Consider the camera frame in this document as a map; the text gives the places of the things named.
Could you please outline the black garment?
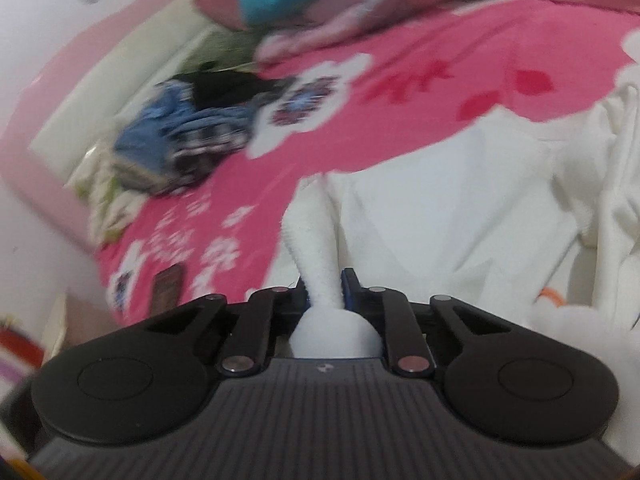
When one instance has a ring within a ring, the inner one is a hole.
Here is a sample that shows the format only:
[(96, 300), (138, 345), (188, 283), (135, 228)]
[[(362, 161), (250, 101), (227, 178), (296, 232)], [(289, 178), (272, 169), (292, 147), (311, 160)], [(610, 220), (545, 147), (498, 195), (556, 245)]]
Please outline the black garment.
[(296, 81), (296, 77), (267, 79), (242, 70), (197, 70), (175, 74), (172, 79), (191, 87), (191, 100), (197, 110), (273, 101)]

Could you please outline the white green patterned cloth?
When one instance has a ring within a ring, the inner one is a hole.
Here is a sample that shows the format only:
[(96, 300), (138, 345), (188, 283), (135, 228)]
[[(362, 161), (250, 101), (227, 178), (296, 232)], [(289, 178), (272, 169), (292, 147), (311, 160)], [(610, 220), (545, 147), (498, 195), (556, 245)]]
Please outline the white green patterned cloth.
[(88, 240), (93, 247), (117, 242), (148, 199), (116, 177), (112, 144), (99, 140), (86, 151), (65, 187), (88, 207)]

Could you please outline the pink bed headboard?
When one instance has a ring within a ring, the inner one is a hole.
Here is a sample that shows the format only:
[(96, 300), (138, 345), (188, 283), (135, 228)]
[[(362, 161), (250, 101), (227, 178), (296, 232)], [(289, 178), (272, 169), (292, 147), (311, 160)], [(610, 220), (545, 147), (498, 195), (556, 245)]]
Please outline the pink bed headboard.
[(66, 181), (109, 120), (134, 112), (214, 23), (194, 0), (134, 0), (77, 35), (23, 92), (1, 136), (1, 175), (82, 249), (89, 211)]

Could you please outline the dark red cushion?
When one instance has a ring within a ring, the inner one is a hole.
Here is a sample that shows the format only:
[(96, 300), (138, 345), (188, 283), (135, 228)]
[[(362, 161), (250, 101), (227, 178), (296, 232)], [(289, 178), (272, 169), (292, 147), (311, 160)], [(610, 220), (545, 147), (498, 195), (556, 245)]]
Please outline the dark red cushion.
[(232, 30), (245, 30), (239, 0), (193, 0), (194, 8), (212, 22)]

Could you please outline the dark smartphone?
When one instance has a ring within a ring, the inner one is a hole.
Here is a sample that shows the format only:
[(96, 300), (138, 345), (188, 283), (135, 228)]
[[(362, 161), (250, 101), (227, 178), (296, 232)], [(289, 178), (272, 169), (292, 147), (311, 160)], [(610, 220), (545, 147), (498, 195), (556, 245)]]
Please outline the dark smartphone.
[(154, 276), (149, 316), (175, 309), (180, 302), (184, 280), (184, 265), (175, 263)]

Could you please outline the white fleece garment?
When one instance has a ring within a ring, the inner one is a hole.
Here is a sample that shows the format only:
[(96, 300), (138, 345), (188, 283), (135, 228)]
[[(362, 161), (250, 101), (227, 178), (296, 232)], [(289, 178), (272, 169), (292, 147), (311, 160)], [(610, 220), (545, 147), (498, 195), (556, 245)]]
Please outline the white fleece garment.
[(496, 107), (451, 138), (299, 182), (281, 240), (306, 284), (298, 358), (376, 356), (341, 270), (455, 296), (585, 349), (639, 336), (639, 84), (531, 122)]

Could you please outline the blue plaid folded clothes pile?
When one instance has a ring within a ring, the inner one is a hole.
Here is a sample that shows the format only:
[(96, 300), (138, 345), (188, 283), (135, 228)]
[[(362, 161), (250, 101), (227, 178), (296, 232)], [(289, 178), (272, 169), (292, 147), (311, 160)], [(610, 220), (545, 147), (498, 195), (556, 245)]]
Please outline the blue plaid folded clothes pile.
[(126, 188), (160, 195), (205, 180), (253, 136), (258, 99), (199, 110), (194, 85), (157, 86), (113, 146), (113, 169)]

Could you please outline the pink floral bed sheet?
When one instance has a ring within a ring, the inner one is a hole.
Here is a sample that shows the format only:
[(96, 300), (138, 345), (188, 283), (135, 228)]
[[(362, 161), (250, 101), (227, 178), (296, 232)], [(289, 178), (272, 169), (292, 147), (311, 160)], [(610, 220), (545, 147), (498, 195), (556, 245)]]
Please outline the pink floral bed sheet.
[(231, 300), (262, 284), (297, 182), (357, 171), (439, 142), (495, 106), (533, 122), (584, 110), (612, 88), (636, 14), (544, 0), (480, 0), (426, 12), (273, 70), (295, 82), (252, 142), (192, 188), (147, 200), (99, 253), (124, 325), (149, 313), (152, 281), (184, 267), (182, 296)]

